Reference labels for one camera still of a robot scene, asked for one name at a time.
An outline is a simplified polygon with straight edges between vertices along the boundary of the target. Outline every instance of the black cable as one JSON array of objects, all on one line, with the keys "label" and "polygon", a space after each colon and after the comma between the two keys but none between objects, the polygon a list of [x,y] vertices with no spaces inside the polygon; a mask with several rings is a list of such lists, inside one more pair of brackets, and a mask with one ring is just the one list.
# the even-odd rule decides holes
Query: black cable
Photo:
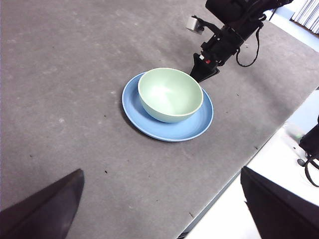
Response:
[{"label": "black cable", "polygon": [[256,57],[255,59],[253,60],[252,63],[250,63],[249,65],[242,65],[239,63],[238,61],[238,55],[239,55],[239,52],[240,52],[240,48],[238,48],[238,51],[237,51],[237,54],[236,54],[236,61],[238,63],[238,65],[242,66],[242,67],[249,67],[251,66],[252,64],[255,63],[255,61],[257,60],[257,57],[258,57],[258,53],[259,53],[259,46],[260,46],[260,42],[259,42],[259,31],[260,29],[263,27],[263,24],[259,26],[258,30],[256,31],[256,39],[257,39],[257,44],[258,44],[258,47],[257,47],[257,53],[256,53]]}]

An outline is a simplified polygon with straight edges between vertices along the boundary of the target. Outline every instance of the black object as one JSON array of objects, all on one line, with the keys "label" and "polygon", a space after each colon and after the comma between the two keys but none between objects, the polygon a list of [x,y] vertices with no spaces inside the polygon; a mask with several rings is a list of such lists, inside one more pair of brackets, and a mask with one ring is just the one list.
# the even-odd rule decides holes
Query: black object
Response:
[{"label": "black object", "polygon": [[84,173],[74,171],[0,212],[0,239],[64,239],[78,209]]},{"label": "black object", "polygon": [[[201,55],[197,53],[194,54],[194,67],[190,75],[197,82],[216,75],[219,72],[217,69],[218,66],[224,65],[236,52],[239,54],[240,46],[256,29],[258,29],[259,33],[259,30],[263,27],[262,21],[266,19],[263,12],[278,8],[292,1],[293,0],[207,0],[206,8],[225,25],[219,29],[214,24],[193,16],[199,20],[199,28],[206,26],[213,31],[214,35],[207,43],[204,42],[201,45]],[[256,37],[259,49],[258,33]]]},{"label": "black object", "polygon": [[313,184],[315,187],[319,187],[319,185],[313,182],[308,171],[309,163],[311,163],[316,169],[319,169],[319,165],[314,162],[315,159],[319,159],[319,116],[318,124],[303,136],[303,138],[300,140],[299,146],[307,153],[307,161],[302,165],[300,162],[301,159],[298,159],[298,163],[300,166],[305,167],[306,177],[311,184]]},{"label": "black object", "polygon": [[319,238],[319,207],[248,167],[240,181],[262,239]]}]

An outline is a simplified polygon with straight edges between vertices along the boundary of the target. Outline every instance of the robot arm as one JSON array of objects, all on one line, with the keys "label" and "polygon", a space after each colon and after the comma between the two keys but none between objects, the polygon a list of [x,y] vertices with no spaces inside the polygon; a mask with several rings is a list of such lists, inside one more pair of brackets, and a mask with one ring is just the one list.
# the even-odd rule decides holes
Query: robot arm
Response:
[{"label": "robot arm", "polygon": [[204,31],[204,27],[208,27],[214,33],[208,42],[204,42],[201,45],[201,54],[194,54],[194,67],[190,75],[197,82],[201,82],[219,73],[217,67],[224,65],[225,62],[236,53],[238,57],[240,46],[256,29],[258,29],[256,37],[259,42],[258,34],[263,27],[262,21],[266,19],[263,12],[291,3],[292,1],[293,0],[207,0],[206,8],[225,25],[219,29],[214,24],[206,22],[197,16],[192,16],[188,20],[186,27],[189,30],[201,34]]}]

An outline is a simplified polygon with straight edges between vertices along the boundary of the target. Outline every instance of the bowl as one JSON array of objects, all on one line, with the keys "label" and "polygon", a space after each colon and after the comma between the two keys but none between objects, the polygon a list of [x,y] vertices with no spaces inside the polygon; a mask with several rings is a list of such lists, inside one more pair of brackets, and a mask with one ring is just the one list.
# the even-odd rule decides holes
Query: bowl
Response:
[{"label": "bowl", "polygon": [[200,85],[190,75],[172,68],[147,71],[139,80],[138,91],[146,112],[166,123],[189,118],[203,104]]}]

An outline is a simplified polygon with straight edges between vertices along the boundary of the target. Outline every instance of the plate rim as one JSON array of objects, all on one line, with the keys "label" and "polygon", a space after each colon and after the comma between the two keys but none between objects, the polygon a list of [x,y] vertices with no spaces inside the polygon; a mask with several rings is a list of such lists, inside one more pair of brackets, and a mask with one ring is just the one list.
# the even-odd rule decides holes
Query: plate rim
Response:
[{"label": "plate rim", "polygon": [[205,127],[204,130],[202,130],[200,133],[196,134],[196,135],[193,135],[191,137],[188,137],[188,138],[181,138],[181,139],[172,139],[172,138],[166,138],[166,137],[161,137],[161,136],[158,136],[158,135],[155,135],[145,129],[142,129],[133,119],[132,117],[130,116],[130,114],[128,113],[127,109],[126,109],[126,105],[124,103],[124,94],[126,92],[126,89],[128,87],[128,85],[131,83],[131,81],[133,81],[135,78],[139,77],[139,76],[142,76],[143,74],[145,74],[145,72],[142,72],[142,73],[139,73],[137,74],[136,76],[132,77],[128,82],[127,84],[125,85],[124,89],[123,89],[123,92],[122,92],[122,106],[123,106],[123,109],[124,109],[124,112],[126,114],[126,116],[129,118],[129,120],[131,121],[131,123],[136,127],[138,128],[139,131],[143,132],[144,134],[152,137],[152,138],[155,138],[155,139],[158,139],[158,140],[161,140],[161,141],[166,141],[166,142],[182,142],[182,141],[187,141],[187,140],[191,140],[191,139],[194,139],[198,136],[200,136],[201,134],[203,134],[204,132],[207,131],[207,129],[210,127],[212,121],[213,121],[213,118],[214,118],[214,106],[213,106],[213,103],[208,95],[208,93],[202,88],[203,92],[205,95],[207,95],[207,98],[208,98],[208,101],[209,101],[209,105],[211,106],[211,109],[212,109],[212,116],[210,118],[210,121],[208,123],[208,125]]}]

